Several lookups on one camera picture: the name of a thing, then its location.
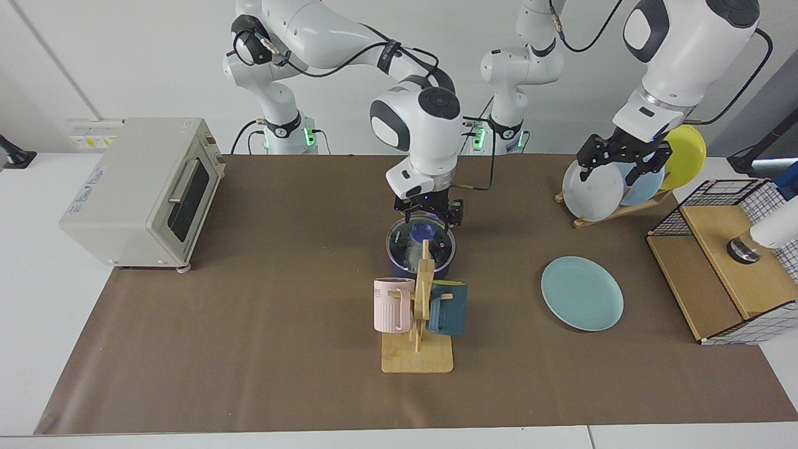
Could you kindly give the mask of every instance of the oven window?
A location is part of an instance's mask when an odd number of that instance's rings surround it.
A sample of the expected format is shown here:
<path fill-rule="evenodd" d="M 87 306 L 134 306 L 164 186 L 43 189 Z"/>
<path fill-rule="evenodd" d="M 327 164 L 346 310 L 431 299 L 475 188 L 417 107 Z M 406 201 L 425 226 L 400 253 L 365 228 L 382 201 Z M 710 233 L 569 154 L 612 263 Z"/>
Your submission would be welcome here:
<path fill-rule="evenodd" d="M 188 230 L 194 222 L 194 216 L 197 213 L 197 209 L 200 208 L 200 202 L 205 194 L 205 189 L 207 188 L 208 182 L 211 180 L 205 166 L 198 157 L 197 161 L 199 161 L 199 165 L 194 173 L 191 184 L 188 186 L 186 197 L 182 203 L 172 206 L 172 213 L 169 214 L 169 220 L 167 221 L 169 228 L 181 242 L 186 241 Z"/>

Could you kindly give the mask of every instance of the green indicator light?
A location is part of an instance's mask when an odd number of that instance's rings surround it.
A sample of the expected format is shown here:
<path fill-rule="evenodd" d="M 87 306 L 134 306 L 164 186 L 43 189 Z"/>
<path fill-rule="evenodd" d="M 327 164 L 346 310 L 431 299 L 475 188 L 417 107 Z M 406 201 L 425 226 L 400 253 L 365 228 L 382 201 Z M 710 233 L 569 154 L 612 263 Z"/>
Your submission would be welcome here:
<path fill-rule="evenodd" d="M 485 143 L 485 128 L 478 126 L 479 131 L 476 132 L 476 136 L 474 136 L 474 148 L 482 149 L 482 145 Z"/>
<path fill-rule="evenodd" d="M 313 137 L 313 133 L 308 128 L 305 128 L 305 142 L 307 142 L 307 146 L 316 145 L 316 137 Z"/>

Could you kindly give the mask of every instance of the white table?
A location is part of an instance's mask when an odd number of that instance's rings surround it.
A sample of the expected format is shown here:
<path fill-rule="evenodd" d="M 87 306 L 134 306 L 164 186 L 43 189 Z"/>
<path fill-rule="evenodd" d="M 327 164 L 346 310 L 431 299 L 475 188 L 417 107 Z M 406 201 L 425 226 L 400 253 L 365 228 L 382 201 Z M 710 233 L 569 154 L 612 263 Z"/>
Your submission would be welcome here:
<path fill-rule="evenodd" d="M 57 226 L 99 155 L 40 154 L 0 173 L 0 435 L 30 435 L 111 272 Z M 740 177 L 722 159 L 701 179 Z M 693 190 L 676 192 L 679 199 Z M 798 403 L 798 333 L 763 345 Z M 773 447 L 798 423 L 575 426 L 238 434 L 15 436 L 0 447 Z"/>

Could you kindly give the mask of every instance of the oven door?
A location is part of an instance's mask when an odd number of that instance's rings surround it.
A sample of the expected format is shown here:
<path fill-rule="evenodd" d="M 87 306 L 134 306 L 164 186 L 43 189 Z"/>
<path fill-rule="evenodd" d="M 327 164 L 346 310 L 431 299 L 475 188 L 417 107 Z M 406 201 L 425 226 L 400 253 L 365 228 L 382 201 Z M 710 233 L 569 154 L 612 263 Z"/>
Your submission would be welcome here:
<path fill-rule="evenodd" d="M 176 264 L 187 264 L 219 175 L 196 137 L 178 173 L 156 218 L 157 233 L 175 255 Z"/>

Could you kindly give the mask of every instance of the navy pot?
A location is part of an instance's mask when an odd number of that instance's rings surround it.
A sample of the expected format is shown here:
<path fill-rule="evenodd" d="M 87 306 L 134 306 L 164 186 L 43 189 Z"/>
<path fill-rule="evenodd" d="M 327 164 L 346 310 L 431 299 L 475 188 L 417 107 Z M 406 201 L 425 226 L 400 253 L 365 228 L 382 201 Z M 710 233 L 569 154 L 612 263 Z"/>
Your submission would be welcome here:
<path fill-rule="evenodd" d="M 444 279 L 448 275 L 456 250 L 451 229 L 445 231 L 444 225 L 435 217 L 414 215 L 409 223 L 405 223 L 404 219 L 399 220 L 385 238 L 385 250 L 394 276 L 416 279 L 416 269 L 408 267 L 405 258 L 408 248 L 419 244 L 422 237 L 430 240 L 429 252 L 435 260 L 435 279 Z"/>

